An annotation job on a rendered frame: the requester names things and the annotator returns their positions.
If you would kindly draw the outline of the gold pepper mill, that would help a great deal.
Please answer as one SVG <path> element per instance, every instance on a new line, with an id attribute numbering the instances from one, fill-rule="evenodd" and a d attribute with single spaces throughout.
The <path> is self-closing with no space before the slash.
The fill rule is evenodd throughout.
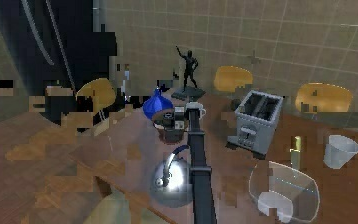
<path id="1" fill-rule="evenodd" d="M 302 138 L 300 136 L 295 136 L 292 141 L 292 147 L 289 150 L 291 167 L 295 170 L 301 168 L 301 148 Z"/>

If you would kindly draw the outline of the yellow chair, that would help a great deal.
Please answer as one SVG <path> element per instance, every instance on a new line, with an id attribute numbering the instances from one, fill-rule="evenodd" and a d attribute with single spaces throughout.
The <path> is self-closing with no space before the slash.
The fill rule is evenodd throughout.
<path id="1" fill-rule="evenodd" d="M 347 112 L 353 94 L 346 88 L 326 83 L 303 84 L 295 99 L 295 107 L 302 113 Z"/>
<path id="2" fill-rule="evenodd" d="M 114 190 L 104 197 L 82 224 L 177 224 L 149 206 L 143 192 Z"/>
<path id="3" fill-rule="evenodd" d="M 220 66 L 214 78 L 214 87 L 221 92 L 234 92 L 236 88 L 252 83 L 251 72 L 236 66 Z"/>
<path id="4" fill-rule="evenodd" d="M 115 102 L 116 92 L 107 78 L 98 78 L 86 83 L 76 93 L 76 100 L 78 102 L 84 102 L 87 99 L 92 101 L 90 109 L 96 114 Z"/>

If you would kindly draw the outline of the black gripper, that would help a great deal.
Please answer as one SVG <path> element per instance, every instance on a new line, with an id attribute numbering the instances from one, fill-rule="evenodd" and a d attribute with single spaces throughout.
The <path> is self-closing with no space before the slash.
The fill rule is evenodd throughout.
<path id="1" fill-rule="evenodd" d="M 166 112 L 163 114 L 162 126 L 165 129 L 174 129 L 175 128 L 175 115 L 173 112 Z"/>

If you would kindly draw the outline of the brown wooden table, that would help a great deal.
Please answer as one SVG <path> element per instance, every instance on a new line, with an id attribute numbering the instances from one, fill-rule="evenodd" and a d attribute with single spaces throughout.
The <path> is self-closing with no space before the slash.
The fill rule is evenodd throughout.
<path id="1" fill-rule="evenodd" d="M 323 162 L 330 135 L 358 143 L 358 133 L 311 119 L 281 114 L 268 154 L 227 147 L 235 131 L 229 99 L 206 94 L 201 121 L 218 224 L 277 224 L 259 212 L 249 178 L 262 161 L 289 164 L 292 141 L 302 138 L 301 170 L 316 181 L 320 208 L 311 224 L 358 224 L 358 154 L 341 169 Z M 167 208 L 149 194 L 155 166 L 172 151 L 141 110 L 119 112 L 98 136 L 73 134 L 37 113 L 0 123 L 0 224 L 82 224 L 110 188 L 143 192 L 149 206 L 177 224 L 192 224 L 191 206 Z"/>

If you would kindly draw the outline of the clear glass bowl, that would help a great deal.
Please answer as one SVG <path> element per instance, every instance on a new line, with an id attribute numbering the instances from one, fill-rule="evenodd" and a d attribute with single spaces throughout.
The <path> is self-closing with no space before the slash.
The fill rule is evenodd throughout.
<path id="1" fill-rule="evenodd" d="M 317 217 L 320 193 L 316 181 L 310 176 L 277 162 L 259 162 L 249 178 L 249 194 L 256 206 L 259 195 L 268 191 L 277 192 L 293 202 L 293 217 L 289 223 L 282 223 L 276 210 L 270 210 L 282 224 L 310 224 Z"/>

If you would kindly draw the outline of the small white bowl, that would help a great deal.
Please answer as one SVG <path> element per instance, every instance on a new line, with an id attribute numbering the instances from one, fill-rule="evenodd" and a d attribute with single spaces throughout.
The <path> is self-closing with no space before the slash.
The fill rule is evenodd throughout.
<path id="1" fill-rule="evenodd" d="M 289 223 L 293 217 L 293 202 L 274 191 L 262 192 L 258 198 L 257 208 L 267 216 L 270 215 L 271 209 L 275 209 L 282 223 Z"/>

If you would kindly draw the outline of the black figure statue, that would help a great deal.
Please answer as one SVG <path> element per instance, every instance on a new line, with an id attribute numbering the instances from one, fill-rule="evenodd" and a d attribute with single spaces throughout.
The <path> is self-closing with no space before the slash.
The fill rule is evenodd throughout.
<path id="1" fill-rule="evenodd" d="M 205 94 L 205 91 L 198 87 L 194 78 L 195 70 L 199 65 L 198 60 L 193 56 L 191 50 L 188 50 L 186 55 L 180 51 L 179 47 L 176 47 L 176 50 L 178 55 L 185 61 L 185 69 L 183 72 L 183 86 L 175 90 L 171 97 L 179 100 L 190 98 L 192 101 L 197 101 Z"/>

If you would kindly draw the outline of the large black block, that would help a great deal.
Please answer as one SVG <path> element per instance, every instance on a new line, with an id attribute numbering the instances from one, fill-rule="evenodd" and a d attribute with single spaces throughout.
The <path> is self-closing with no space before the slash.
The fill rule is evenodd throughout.
<path id="1" fill-rule="evenodd" d="M 117 54 L 113 32 L 94 30 L 94 0 L 0 0 L 0 31 L 30 98 L 27 109 L 60 124 L 70 112 L 92 112 L 84 85 L 109 76 Z"/>

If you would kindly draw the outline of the white mug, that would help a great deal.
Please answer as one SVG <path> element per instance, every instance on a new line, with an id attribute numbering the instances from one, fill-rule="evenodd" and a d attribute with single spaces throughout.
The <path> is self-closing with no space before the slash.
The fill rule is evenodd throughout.
<path id="1" fill-rule="evenodd" d="M 199 103 L 199 102 L 188 102 L 185 106 L 185 110 L 198 110 L 199 111 L 199 118 L 202 119 L 203 116 L 206 114 L 206 109 L 204 108 L 204 106 Z"/>

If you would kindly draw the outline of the blue onion-shaped vase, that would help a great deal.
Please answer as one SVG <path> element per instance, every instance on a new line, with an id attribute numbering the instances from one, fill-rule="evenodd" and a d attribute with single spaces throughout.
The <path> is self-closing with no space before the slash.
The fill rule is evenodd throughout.
<path id="1" fill-rule="evenodd" d="M 142 106 L 143 113 L 148 119 L 152 119 L 159 111 L 171 108 L 173 108 L 173 103 L 162 96 L 162 91 L 159 88 L 154 90 L 153 95 Z"/>

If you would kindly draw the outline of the white beaker cup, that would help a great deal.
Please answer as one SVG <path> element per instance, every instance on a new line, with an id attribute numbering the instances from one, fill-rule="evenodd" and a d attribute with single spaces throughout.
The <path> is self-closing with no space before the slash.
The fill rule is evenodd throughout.
<path id="1" fill-rule="evenodd" d="M 330 135 L 325 146 L 323 162 L 331 169 L 341 169 L 356 154 L 356 141 L 343 135 Z"/>

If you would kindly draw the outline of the silver kettle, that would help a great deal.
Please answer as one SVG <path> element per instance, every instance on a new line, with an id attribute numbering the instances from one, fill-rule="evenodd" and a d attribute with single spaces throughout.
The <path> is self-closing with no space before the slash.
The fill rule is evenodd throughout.
<path id="1" fill-rule="evenodd" d="M 163 206 L 179 208 L 193 200 L 189 178 L 190 164 L 183 157 L 179 157 L 179 154 L 188 148 L 188 145 L 177 147 L 154 170 L 150 195 Z"/>

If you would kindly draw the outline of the silver toaster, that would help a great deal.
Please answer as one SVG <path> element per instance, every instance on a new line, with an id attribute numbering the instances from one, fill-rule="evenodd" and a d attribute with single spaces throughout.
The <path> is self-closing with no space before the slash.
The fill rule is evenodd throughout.
<path id="1" fill-rule="evenodd" d="M 229 144 L 251 151 L 264 159 L 278 125 L 283 97 L 251 90 L 235 110 L 236 134 Z"/>

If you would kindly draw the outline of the brown flowerpot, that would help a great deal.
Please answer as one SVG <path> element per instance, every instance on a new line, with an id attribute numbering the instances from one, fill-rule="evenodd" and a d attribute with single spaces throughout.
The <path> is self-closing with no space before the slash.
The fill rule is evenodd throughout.
<path id="1" fill-rule="evenodd" d="M 165 129 L 162 126 L 163 114 L 166 112 L 173 112 L 175 115 L 175 128 L 174 129 Z M 184 117 L 184 112 L 182 109 L 166 109 L 157 112 L 152 117 L 152 124 L 159 134 L 159 139 L 168 145 L 173 145 L 181 142 L 183 140 L 184 132 L 188 128 L 188 121 Z"/>

